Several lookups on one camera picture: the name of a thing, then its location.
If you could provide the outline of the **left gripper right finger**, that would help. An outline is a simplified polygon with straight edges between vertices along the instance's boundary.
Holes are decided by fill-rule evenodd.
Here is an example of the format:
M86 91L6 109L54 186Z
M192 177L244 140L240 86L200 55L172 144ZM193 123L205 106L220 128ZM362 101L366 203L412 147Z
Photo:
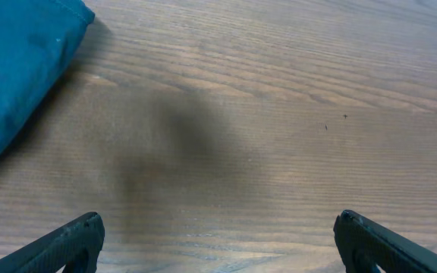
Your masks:
M333 227L347 273L437 273L437 254L386 227L344 210Z

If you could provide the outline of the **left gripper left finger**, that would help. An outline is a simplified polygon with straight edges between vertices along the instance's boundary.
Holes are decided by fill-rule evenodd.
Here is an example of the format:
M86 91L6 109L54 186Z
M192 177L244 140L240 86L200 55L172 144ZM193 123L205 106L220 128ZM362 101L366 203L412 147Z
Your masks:
M0 259L0 273L95 273L105 228L87 212Z

